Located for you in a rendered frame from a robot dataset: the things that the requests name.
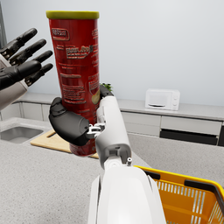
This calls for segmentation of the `red potato chip can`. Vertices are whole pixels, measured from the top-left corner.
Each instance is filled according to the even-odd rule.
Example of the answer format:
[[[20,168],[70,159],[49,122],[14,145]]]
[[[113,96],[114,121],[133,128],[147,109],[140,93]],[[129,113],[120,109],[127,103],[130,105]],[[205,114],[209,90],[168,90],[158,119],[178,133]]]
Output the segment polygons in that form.
[[[100,102],[97,11],[49,10],[52,45],[61,96],[53,100],[49,119],[55,132],[81,157],[96,153],[87,137]]]

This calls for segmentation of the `yellow slatted basket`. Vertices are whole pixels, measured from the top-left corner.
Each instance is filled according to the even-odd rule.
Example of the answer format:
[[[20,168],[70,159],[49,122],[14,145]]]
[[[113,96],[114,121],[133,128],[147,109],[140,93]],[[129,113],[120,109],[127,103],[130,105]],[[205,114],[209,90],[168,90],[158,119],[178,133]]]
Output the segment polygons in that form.
[[[224,224],[224,189],[217,182],[140,169],[156,181],[167,224]]]

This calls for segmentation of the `white microwave oven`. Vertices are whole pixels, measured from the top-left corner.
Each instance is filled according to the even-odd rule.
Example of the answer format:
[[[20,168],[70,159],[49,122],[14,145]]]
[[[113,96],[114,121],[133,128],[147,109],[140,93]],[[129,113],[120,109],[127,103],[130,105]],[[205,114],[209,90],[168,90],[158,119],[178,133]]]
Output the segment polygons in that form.
[[[170,89],[153,89],[146,91],[145,107],[147,109],[179,109],[180,92]]]

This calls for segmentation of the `white base cabinets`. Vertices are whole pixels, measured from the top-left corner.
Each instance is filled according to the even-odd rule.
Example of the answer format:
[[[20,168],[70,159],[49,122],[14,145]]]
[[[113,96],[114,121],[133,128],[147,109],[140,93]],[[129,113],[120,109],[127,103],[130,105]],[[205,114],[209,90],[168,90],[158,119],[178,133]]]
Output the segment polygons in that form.
[[[0,111],[12,117],[47,121],[53,94],[27,93]],[[177,111],[146,108],[143,101],[118,102],[129,133],[224,147],[224,107],[181,103]]]

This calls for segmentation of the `wooden cutting board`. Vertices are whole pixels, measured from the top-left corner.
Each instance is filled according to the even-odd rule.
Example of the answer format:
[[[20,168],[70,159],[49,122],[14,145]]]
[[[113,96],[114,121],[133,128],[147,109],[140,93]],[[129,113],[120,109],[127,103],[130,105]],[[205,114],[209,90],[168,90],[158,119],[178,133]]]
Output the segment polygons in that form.
[[[30,141],[31,145],[44,147],[56,151],[64,151],[70,153],[69,142],[62,139],[53,129],[47,131]]]

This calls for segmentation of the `steel kitchen sink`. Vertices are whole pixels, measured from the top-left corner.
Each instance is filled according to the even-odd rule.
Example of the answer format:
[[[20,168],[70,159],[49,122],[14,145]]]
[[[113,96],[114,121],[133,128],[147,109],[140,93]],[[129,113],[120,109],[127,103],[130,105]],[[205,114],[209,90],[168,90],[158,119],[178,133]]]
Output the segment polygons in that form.
[[[41,129],[13,127],[0,133],[1,139],[14,144],[21,144],[42,133]]]

